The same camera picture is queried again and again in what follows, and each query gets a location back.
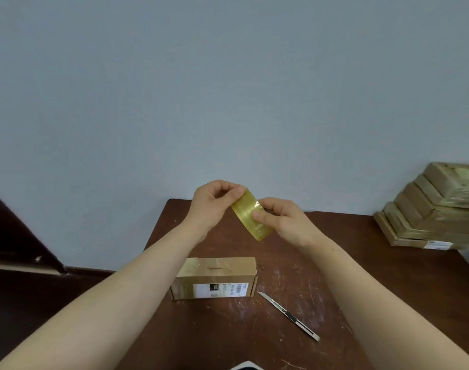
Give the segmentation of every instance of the brown cardboard box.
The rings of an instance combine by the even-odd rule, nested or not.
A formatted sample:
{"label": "brown cardboard box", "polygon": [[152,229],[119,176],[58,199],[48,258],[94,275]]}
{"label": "brown cardboard box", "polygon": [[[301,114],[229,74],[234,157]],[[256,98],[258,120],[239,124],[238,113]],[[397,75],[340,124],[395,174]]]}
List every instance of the brown cardboard box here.
{"label": "brown cardboard box", "polygon": [[455,208],[469,209],[469,202],[459,200],[455,197],[443,197],[433,184],[423,175],[419,174],[415,184],[423,191],[426,197],[435,205],[452,206]]}
{"label": "brown cardboard box", "polygon": [[414,247],[414,248],[425,248],[425,249],[439,249],[446,251],[448,249],[466,249],[469,248],[469,244],[458,244],[453,242],[444,242],[438,240],[420,240],[420,239],[408,239],[400,238],[394,231],[394,228],[387,220],[385,213],[377,211],[373,217],[376,223],[379,225],[383,234],[387,238],[388,242],[393,246],[400,247]]}
{"label": "brown cardboard box", "polygon": [[469,234],[469,209],[434,205],[414,183],[394,202],[416,229]]}
{"label": "brown cardboard box", "polygon": [[383,208],[388,221],[392,225],[397,237],[419,239],[419,240],[439,240],[445,242],[469,244],[469,234],[457,233],[457,232],[441,232],[441,231],[429,231],[419,230],[410,225],[404,214],[399,210],[397,205],[393,202],[387,203]]}
{"label": "brown cardboard box", "polygon": [[253,297],[254,257],[187,258],[172,286],[173,299]]}
{"label": "brown cardboard box", "polygon": [[423,174],[444,198],[469,208],[469,165],[433,162]]}

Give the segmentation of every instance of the person's right hand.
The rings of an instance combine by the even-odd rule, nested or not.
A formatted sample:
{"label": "person's right hand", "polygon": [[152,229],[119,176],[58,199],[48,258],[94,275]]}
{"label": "person's right hand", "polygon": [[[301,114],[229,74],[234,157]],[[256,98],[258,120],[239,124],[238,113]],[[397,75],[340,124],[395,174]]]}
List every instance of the person's right hand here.
{"label": "person's right hand", "polygon": [[294,202],[273,197],[261,199],[259,202],[264,209],[273,211],[276,215],[256,210],[252,212],[253,218],[272,227],[291,244],[299,248],[307,248],[325,238],[325,235],[311,223],[306,214]]}

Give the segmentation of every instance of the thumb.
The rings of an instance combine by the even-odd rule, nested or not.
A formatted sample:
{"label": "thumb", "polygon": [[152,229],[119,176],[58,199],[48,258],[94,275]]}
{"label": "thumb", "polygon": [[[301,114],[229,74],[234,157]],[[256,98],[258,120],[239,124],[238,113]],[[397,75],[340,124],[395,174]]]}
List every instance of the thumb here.
{"label": "thumb", "polygon": [[274,214],[270,214],[262,210],[254,210],[252,211],[252,217],[261,224],[272,227],[276,230],[279,229],[279,221],[281,219],[279,216],[275,216]]}
{"label": "thumb", "polygon": [[223,197],[221,197],[219,201],[227,209],[237,199],[243,196],[243,193],[245,193],[245,190],[246,190],[245,186],[237,186],[236,188],[233,188],[231,191],[226,193]]}

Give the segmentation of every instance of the translucent yellow tape roll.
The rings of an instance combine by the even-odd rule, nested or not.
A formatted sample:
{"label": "translucent yellow tape roll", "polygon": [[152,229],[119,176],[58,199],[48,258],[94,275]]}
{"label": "translucent yellow tape roll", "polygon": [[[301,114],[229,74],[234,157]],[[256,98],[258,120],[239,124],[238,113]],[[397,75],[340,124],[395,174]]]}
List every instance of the translucent yellow tape roll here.
{"label": "translucent yellow tape roll", "polygon": [[271,234],[273,229],[271,227],[267,227],[260,222],[257,222],[252,217],[252,211],[254,210],[261,210],[264,211],[262,205],[256,200],[255,196],[246,189],[243,196],[237,199],[234,204],[231,205],[233,211],[238,216],[239,220],[243,225],[246,227],[250,234],[253,235],[255,239],[258,241],[262,241],[268,235]]}

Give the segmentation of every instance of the person's left hand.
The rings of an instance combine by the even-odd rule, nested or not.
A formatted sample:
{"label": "person's left hand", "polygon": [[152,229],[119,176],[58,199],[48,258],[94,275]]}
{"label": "person's left hand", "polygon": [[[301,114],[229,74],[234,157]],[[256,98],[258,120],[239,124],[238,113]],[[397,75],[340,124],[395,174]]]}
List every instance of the person's left hand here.
{"label": "person's left hand", "polygon": [[198,187],[190,210],[183,221],[205,239],[223,217],[225,210],[245,193],[245,187],[224,180],[214,180]]}

